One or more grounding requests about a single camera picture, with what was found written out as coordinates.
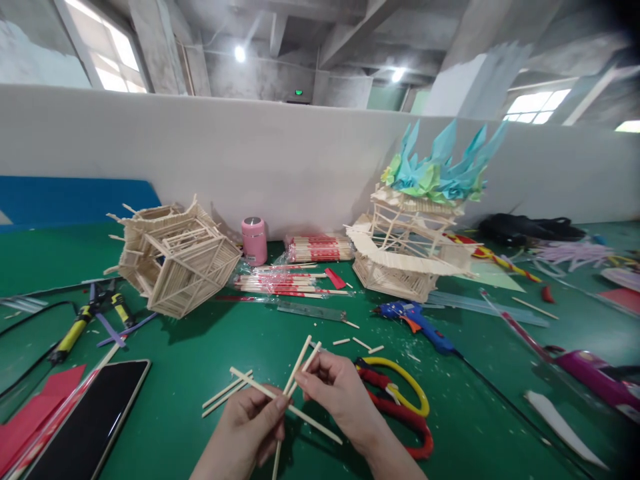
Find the pink water bottle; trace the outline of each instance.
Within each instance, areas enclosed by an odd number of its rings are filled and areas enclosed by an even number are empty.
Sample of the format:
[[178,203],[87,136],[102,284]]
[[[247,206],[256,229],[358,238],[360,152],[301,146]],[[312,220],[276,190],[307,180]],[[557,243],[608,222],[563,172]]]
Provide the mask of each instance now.
[[267,236],[265,221],[260,217],[245,218],[242,222],[242,239],[245,259],[252,267],[267,261]]

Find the phone screen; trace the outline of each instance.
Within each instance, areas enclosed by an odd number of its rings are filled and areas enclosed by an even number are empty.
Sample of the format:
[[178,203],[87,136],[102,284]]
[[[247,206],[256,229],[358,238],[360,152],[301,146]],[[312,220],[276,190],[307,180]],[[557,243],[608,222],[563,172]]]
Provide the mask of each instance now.
[[147,360],[104,366],[37,460],[28,480],[95,478],[148,367]]

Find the origami paper crown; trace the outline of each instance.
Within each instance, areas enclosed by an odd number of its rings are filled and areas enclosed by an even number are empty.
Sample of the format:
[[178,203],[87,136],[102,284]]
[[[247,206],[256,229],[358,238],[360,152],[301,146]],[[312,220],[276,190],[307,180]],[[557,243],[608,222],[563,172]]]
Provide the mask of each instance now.
[[500,125],[486,144],[485,124],[465,150],[462,160],[454,166],[451,166],[451,154],[455,146],[457,120],[440,132],[433,141],[431,155],[420,162],[417,153],[411,155],[419,127],[420,120],[413,130],[409,124],[402,138],[400,153],[394,155],[382,174],[382,182],[412,197],[426,197],[436,203],[452,205],[456,200],[480,201],[486,184],[482,174],[505,138],[507,122]]

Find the green table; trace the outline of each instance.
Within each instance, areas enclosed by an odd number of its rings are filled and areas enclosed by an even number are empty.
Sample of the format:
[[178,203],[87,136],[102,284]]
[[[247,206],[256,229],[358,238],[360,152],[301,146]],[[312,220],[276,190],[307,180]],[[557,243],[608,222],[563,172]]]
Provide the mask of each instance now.
[[[605,236],[620,252],[637,248],[638,224],[610,223],[589,225],[590,232]],[[14,233],[0,236],[0,248],[11,252],[3,262],[4,281],[0,291],[7,293],[34,291],[63,286],[76,281],[102,276],[102,270],[116,264],[120,244],[108,239],[108,233],[119,233],[117,225],[99,224]],[[280,243],[270,244],[273,257]],[[349,263],[329,264],[356,289],[353,298],[332,297],[327,300],[294,299],[302,303],[344,309],[349,319],[360,325],[354,330],[346,325],[320,321],[274,311],[262,304],[206,302],[182,320],[158,317],[127,340],[128,351],[119,351],[114,361],[150,359],[152,362],[139,397],[101,474],[102,480],[119,478],[187,478],[200,456],[222,409],[206,419],[201,418],[201,405],[231,380],[229,367],[242,371],[253,369],[256,380],[283,386],[304,339],[312,334],[334,353],[352,359],[366,355],[355,342],[333,347],[335,340],[356,335],[371,346],[384,345],[380,356],[402,365],[418,380],[431,406],[427,419],[435,449],[430,460],[421,466],[432,479],[546,479],[576,478],[583,475],[555,448],[547,446],[540,436],[520,420],[498,397],[454,357],[437,354],[432,345],[418,334],[412,335],[406,325],[371,314],[374,306],[391,297],[362,289]],[[592,292],[614,288],[590,268],[580,268],[568,280]],[[489,288],[496,300],[505,305],[520,306],[511,300],[516,295],[556,314],[560,320],[551,327],[525,326],[543,345],[561,345],[568,351],[589,349],[612,365],[638,363],[640,324],[613,309],[551,282],[557,305],[540,300],[540,286],[525,278],[517,282],[526,294]],[[441,278],[442,291],[478,297],[480,285],[454,278]],[[145,302],[128,284],[121,284],[127,302],[139,315],[145,316]],[[81,290],[43,297],[49,302],[70,299],[79,305],[87,294]],[[2,309],[0,319],[10,311]],[[546,438],[560,445],[550,429],[528,406],[522,394],[531,389],[546,395],[566,418],[582,440],[612,470],[604,472],[584,463],[585,468],[602,480],[622,475],[621,465],[627,453],[626,442],[634,426],[620,414],[604,408],[594,411],[562,385],[551,385],[537,359],[512,336],[496,317],[460,309],[431,310],[433,322],[457,348],[519,408],[538,424]],[[15,319],[0,320],[2,328]],[[107,318],[118,325],[115,312]],[[16,328],[0,338],[0,390],[58,340],[72,321],[67,306],[54,309]],[[102,325],[92,322],[76,344],[69,358],[53,372],[86,363],[94,366],[108,347],[95,344],[106,338]],[[418,363],[408,355],[422,360]],[[0,405],[0,419],[39,390],[47,364],[34,370],[16,393]],[[398,380],[404,393],[408,386]],[[415,403],[414,395],[408,397]],[[295,394],[298,406],[303,404],[300,392]],[[303,410],[324,424],[332,425],[318,405],[305,404]],[[389,421],[402,442],[417,444],[410,432]],[[335,480],[354,475],[370,478],[366,464],[348,442],[334,445],[324,435],[296,418],[287,418],[287,440],[281,457],[282,479],[327,478]],[[271,463],[255,478],[270,478]]]

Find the hand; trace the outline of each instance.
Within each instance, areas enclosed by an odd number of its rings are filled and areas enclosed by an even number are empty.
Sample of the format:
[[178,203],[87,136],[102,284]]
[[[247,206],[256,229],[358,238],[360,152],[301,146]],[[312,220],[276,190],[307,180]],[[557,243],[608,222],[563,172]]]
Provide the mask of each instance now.
[[326,408],[361,455],[366,457],[391,432],[348,358],[318,352],[307,372],[299,371],[295,380],[305,401],[313,399]]
[[249,388],[232,395],[191,480],[244,480],[275,453],[285,439],[284,414],[290,400],[282,390],[265,385],[278,395],[271,400]]

